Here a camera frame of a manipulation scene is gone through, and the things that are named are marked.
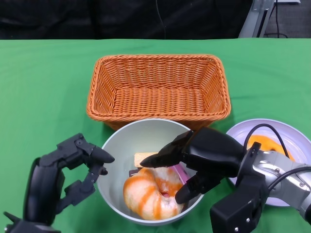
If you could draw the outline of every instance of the orange pastry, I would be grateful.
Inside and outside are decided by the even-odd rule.
[[[261,144],[260,149],[263,151],[274,150],[276,152],[279,152],[279,153],[285,155],[283,147],[280,144],[278,144],[277,142],[275,142],[274,140],[272,140],[266,136],[252,135],[248,140],[247,147],[250,148],[254,142],[260,143]],[[288,152],[290,159],[295,162],[295,159],[292,157],[291,153],[288,150],[287,150],[287,152]]]
[[[177,204],[175,195],[183,186],[171,168],[142,168],[128,178],[123,187],[126,206],[144,220],[161,220],[181,213],[184,204]]]

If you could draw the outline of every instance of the bowl rim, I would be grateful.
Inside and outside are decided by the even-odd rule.
[[[140,123],[142,121],[150,121],[150,120],[158,120],[158,121],[167,121],[167,122],[171,122],[174,124],[177,124],[179,126],[184,127],[186,130],[190,130],[188,127],[184,126],[183,124],[180,124],[178,122],[172,121],[172,120],[167,120],[167,119],[160,119],[160,118],[149,118],[149,119],[142,119],[142,120],[138,120],[138,121],[134,121],[132,123],[129,123],[125,126],[123,126],[122,128],[118,129],[117,131],[115,131],[108,139],[107,141],[104,143],[104,145],[102,146],[102,149],[104,149],[104,147],[106,146],[106,144],[110,141],[111,138],[113,138],[114,135],[116,135],[119,131],[121,131],[122,129],[133,125],[133,124],[137,124]],[[190,210],[192,210],[203,198],[204,194],[200,194],[200,197],[198,198],[198,200],[189,208],[187,208],[185,211],[181,212],[180,214],[171,217],[171,218],[167,218],[167,219],[163,219],[163,220],[143,220],[143,219],[138,219],[135,217],[131,217],[129,215],[124,214],[123,212],[119,211],[116,207],[114,207],[105,197],[105,195],[102,193],[102,189],[100,188],[100,184],[98,182],[97,183],[97,187],[99,189],[99,192],[101,194],[101,196],[103,197],[104,201],[110,206],[111,209],[113,209],[115,212],[117,212],[119,215],[121,215],[124,218],[127,218],[128,220],[134,221],[134,222],[139,222],[142,224],[158,224],[158,223],[166,223],[166,222],[172,222],[174,220],[180,219],[182,216],[184,216],[185,214],[187,214]]]

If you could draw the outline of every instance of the white bowl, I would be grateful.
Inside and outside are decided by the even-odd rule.
[[[97,180],[98,189],[107,204],[124,218],[141,225],[161,226],[179,220],[191,211],[202,199],[199,195],[189,201],[188,208],[182,213],[164,220],[143,220],[130,211],[124,203],[123,184],[129,177],[129,171],[134,167],[136,152],[157,152],[176,136],[188,131],[189,128],[177,122],[164,119],[145,119],[133,122],[116,131],[103,145],[115,161],[105,164],[108,175],[100,176]],[[191,177],[196,171],[186,168],[180,163]]]

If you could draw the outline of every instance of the green table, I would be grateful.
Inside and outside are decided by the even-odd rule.
[[[95,61],[108,54],[209,53],[224,64],[232,100],[231,115],[213,127],[226,132],[251,118],[283,121],[311,138],[311,40],[235,39],[210,41],[1,41],[0,145],[1,211],[22,216],[24,191],[34,158],[81,132],[102,146],[113,133],[89,119],[86,100]],[[65,170],[65,187],[83,179],[87,168]],[[64,233],[206,233],[209,209],[232,191],[230,182],[208,192],[182,220],[144,227],[115,213],[96,191],[69,207],[54,223]],[[0,216],[0,227],[9,220]],[[309,233],[292,208],[266,206],[257,233]]]

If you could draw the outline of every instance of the wicker basket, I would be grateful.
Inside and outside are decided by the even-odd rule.
[[[117,55],[96,62],[86,111],[114,130],[146,118],[197,130],[226,118],[231,105],[213,55]]]

